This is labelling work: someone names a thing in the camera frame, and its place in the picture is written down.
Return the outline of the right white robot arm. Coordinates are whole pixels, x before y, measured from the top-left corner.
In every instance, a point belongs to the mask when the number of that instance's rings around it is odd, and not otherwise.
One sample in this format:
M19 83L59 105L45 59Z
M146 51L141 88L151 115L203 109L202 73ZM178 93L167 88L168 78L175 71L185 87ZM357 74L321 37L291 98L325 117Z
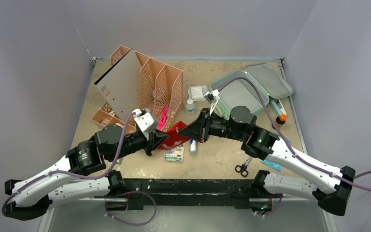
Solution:
M201 143L211 135L240 141L241 150L250 157L278 164L299 175L289 177L260 170L252 183L256 196L292 195L317 202L320 208L333 215L344 216L355 170L327 165L290 147L277 134L257 126L256 120L245 106L234 107L229 119L204 108L199 117L178 134Z

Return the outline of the blue white bandage roll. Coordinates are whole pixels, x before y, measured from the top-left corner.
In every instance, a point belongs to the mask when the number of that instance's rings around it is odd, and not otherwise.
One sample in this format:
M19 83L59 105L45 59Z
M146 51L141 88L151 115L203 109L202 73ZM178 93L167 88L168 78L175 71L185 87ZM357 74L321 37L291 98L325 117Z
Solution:
M198 149L197 146L198 146L198 142L196 140L190 139L189 152L192 154L195 154Z

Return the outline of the red first aid pouch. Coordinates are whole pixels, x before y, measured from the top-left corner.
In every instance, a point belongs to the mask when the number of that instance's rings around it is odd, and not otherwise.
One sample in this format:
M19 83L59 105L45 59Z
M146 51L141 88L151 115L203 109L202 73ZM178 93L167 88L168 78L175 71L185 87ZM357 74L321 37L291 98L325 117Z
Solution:
M169 138L165 140L159 147L159 150L172 150L186 142L189 141L189 138L181 136L178 134L180 130L185 128L187 124L182 121L178 121L170 129L166 131L166 134L169 135Z

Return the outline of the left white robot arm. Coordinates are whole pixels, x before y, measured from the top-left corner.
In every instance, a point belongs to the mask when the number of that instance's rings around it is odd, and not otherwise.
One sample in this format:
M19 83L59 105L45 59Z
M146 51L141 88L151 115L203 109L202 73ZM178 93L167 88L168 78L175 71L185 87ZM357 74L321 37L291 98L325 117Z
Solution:
M108 126L72 148L59 161L26 180L5 182L3 216L21 221L43 216L48 210L83 198L124 198L129 191L113 166L119 158L144 150L150 156L169 135L154 130L125 134L125 128Z

